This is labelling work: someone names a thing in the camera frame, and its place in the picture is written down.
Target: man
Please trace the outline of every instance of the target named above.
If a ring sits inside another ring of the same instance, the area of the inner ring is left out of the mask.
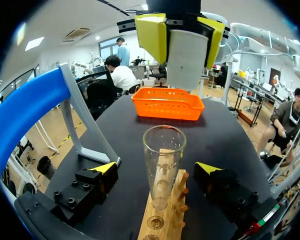
[[[219,85],[221,87],[225,87],[226,85],[226,80],[227,80],[227,74],[228,74],[228,66],[226,65],[226,63],[222,63],[221,68],[219,70],[219,76],[218,78],[215,80],[215,84]]]
[[[117,56],[120,59],[120,64],[128,67],[130,61],[130,50],[127,43],[125,43],[125,39],[123,37],[119,37],[116,40],[116,44],[119,46]]]
[[[120,59],[117,56],[109,56],[105,60],[105,65],[111,73],[114,85],[123,91],[137,85],[137,79],[131,69],[127,66],[120,65]]]
[[[300,88],[294,91],[294,101],[282,103],[275,109],[270,117],[272,124],[264,131],[257,152],[258,154],[266,147],[267,143],[273,142],[281,152],[287,151],[300,129]],[[294,146],[286,157],[281,167],[288,166],[296,156],[295,147],[299,141],[297,136]]]

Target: yellow tape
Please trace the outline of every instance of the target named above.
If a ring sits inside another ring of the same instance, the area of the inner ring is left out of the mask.
[[[109,170],[109,168],[110,168],[113,164],[115,164],[114,161],[113,161],[113,162],[110,162],[110,163],[108,163],[108,164],[102,165],[102,166],[97,166],[97,167],[95,167],[95,168],[90,168],[89,170],[97,170],[98,172],[101,172],[102,175],[103,175],[103,174],[105,174],[105,173]]]
[[[77,126],[75,126],[74,129],[77,129],[77,127],[79,127],[81,124],[82,124],[82,121],[79,122],[79,124]],[[59,148],[62,146],[62,144],[64,144],[66,142],[67,139],[71,139],[70,135],[66,136],[56,149],[59,150]],[[56,155],[56,153],[57,152],[55,151],[49,159],[51,160]]]
[[[201,162],[196,162],[195,164],[198,164],[203,170],[205,170],[209,175],[211,172],[214,172],[215,170],[222,170],[221,168],[217,168],[215,166],[210,166]]]

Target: floor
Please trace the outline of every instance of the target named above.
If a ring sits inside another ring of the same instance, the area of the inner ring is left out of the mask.
[[[192,91],[192,94],[199,95],[199,86],[197,89]],[[204,85],[203,88],[203,95],[204,96],[211,96],[214,98],[221,98],[224,94],[224,90],[222,88],[210,88],[206,85]],[[232,107],[235,106],[237,99],[237,92],[233,89],[229,90],[228,93],[228,101]],[[247,112],[244,107],[250,106],[250,102],[242,100],[240,109],[242,109],[242,112],[246,114],[250,119],[253,118],[254,113]],[[270,115],[272,114],[274,110],[274,106],[271,105],[268,102],[264,103],[264,106],[262,107],[259,117],[257,119],[257,125],[250,127],[243,119],[238,117],[238,122],[246,132],[247,136],[251,140],[253,146],[255,149],[258,146],[259,140],[262,136],[263,131],[267,128],[267,126],[270,123]],[[76,126],[76,132],[78,136],[80,137],[85,131],[86,127],[82,123],[81,119],[77,115],[77,113],[72,109],[72,118],[74,125]],[[37,129],[33,126],[25,135],[29,141],[32,143],[34,150],[31,150],[30,147],[28,147],[25,152],[21,156],[21,161],[24,164],[28,163],[27,156],[30,157],[30,159],[35,159],[34,164],[27,164],[26,167],[32,172],[34,177],[37,179],[40,186],[38,189],[41,192],[45,192],[49,180],[41,175],[37,171],[37,164],[40,158],[43,156],[48,156],[51,159],[51,162],[55,168],[58,168],[59,164],[62,162],[64,157],[67,155],[69,150],[72,148],[73,143],[71,139],[69,139],[69,133],[66,128],[61,109],[54,108],[51,111],[49,111],[43,118],[41,119],[41,122],[49,135],[50,139],[54,143],[54,145],[57,147],[59,154],[55,153],[53,150],[49,149],[43,139],[40,137]],[[269,143],[267,145],[267,149],[271,147],[271,144]],[[280,150],[278,147],[274,147],[273,152],[276,155],[280,154]],[[10,180],[14,181],[16,188],[18,189],[18,186],[20,184],[20,177],[18,174],[10,167]]]

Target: window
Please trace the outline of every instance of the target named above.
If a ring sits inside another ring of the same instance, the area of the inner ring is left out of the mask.
[[[29,82],[31,79],[35,78],[35,70],[31,69],[21,76],[17,77],[15,80],[10,82],[8,86],[6,86],[1,92],[0,92],[0,104],[6,100],[6,98],[16,89],[18,89],[22,84]]]
[[[116,55],[118,53],[119,46],[117,45],[117,39],[121,36],[117,36],[105,41],[99,42],[100,57],[103,61],[111,55]]]

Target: blue padded arm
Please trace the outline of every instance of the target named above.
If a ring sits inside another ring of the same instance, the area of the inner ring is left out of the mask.
[[[47,112],[70,98],[60,68],[23,84],[0,104],[0,175],[27,131]]]

